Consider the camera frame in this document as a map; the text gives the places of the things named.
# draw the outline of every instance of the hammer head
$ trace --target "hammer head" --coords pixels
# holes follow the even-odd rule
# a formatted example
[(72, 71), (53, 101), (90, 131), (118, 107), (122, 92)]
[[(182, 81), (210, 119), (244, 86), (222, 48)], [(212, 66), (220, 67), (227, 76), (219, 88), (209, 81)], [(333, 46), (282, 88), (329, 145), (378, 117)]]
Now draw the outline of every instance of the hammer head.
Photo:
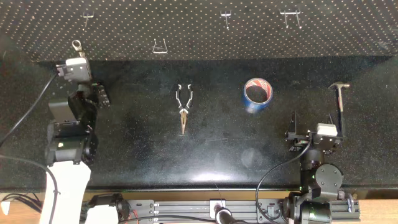
[(335, 82), (335, 83), (331, 84), (329, 86), (329, 88), (332, 87), (332, 86), (336, 86), (337, 88), (348, 88), (349, 87), (349, 83)]

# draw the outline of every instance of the blue tape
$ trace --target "blue tape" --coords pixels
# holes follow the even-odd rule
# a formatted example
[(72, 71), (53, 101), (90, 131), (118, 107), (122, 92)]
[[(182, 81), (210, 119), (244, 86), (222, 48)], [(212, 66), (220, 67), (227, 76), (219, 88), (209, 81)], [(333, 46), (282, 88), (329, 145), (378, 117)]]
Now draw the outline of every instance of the blue tape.
[[(248, 94), (246, 93), (246, 90), (250, 86), (259, 86), (261, 87), (266, 93), (267, 93), (267, 100), (261, 103), (257, 103), (252, 101), (249, 97)], [(269, 82), (265, 81), (262, 78), (252, 78), (250, 79), (243, 88), (243, 103), (246, 108), (246, 111), (249, 113), (258, 113), (259, 111), (263, 110), (268, 106), (268, 104), (271, 102), (272, 97), (273, 97), (273, 90)]]

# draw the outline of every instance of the wooden floor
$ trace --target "wooden floor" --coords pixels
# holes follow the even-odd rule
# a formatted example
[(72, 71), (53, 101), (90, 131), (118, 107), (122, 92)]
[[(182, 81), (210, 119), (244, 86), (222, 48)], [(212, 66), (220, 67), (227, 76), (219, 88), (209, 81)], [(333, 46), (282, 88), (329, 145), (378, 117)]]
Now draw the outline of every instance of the wooden floor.
[[(137, 193), (137, 194), (129, 194), (124, 195), (126, 199), (154, 199), (154, 200), (182, 200), (179, 198), (181, 192), (168, 192), (165, 194), (164, 192), (152, 192), (152, 193)], [(185, 197), (185, 200), (204, 200), (203, 197), (206, 198), (214, 198), (215, 195), (219, 196), (219, 192), (207, 192), (195, 194), (190, 192), (189, 197)], [(235, 194), (229, 194), (227, 192), (222, 192), (223, 198), (227, 200), (253, 200), (251, 192), (241, 192), (240, 196)], [(270, 197), (267, 192), (260, 194), (260, 198), (283, 198), (286, 195), (286, 192), (279, 192), (277, 194), (278, 197)], [(85, 200), (92, 198), (92, 194), (86, 194)], [(397, 224), (398, 223), (398, 200), (360, 200), (359, 207), (361, 209), (361, 224), (362, 223), (374, 223), (374, 224)], [(20, 202), (11, 202), (10, 211), (7, 216), (5, 216), (2, 212), (0, 212), (0, 224), (8, 224), (8, 223), (23, 223), (23, 224), (31, 224), (38, 223), (40, 219), (40, 214), (35, 212), (33, 209), (27, 207), (23, 203)], [(339, 224), (353, 224), (353, 222), (334, 222)]]

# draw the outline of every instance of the tape roll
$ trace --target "tape roll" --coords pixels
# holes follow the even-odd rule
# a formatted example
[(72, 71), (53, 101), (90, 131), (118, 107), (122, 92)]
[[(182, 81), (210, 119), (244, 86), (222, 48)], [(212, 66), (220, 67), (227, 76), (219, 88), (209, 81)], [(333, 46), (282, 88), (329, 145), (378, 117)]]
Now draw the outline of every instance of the tape roll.
[(257, 113), (266, 108), (272, 96), (271, 85), (262, 78), (252, 78), (244, 85), (243, 103), (249, 113)]

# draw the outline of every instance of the pliers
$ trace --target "pliers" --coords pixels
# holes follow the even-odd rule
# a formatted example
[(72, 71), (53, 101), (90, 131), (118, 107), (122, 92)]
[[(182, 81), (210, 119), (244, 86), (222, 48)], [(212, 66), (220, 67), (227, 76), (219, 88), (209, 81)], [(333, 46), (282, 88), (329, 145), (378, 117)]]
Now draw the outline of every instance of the pliers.
[(180, 84), (178, 84), (178, 89), (175, 92), (175, 98), (178, 101), (178, 111), (181, 115), (181, 130), (182, 130), (182, 134), (184, 134), (185, 132), (185, 125), (187, 124), (187, 114), (188, 114), (188, 110), (192, 107), (192, 89), (191, 89), (191, 84), (188, 85), (188, 90), (189, 90), (189, 99), (188, 99), (188, 103), (183, 105), (180, 101), (180, 93), (181, 93), (181, 89), (182, 86)]

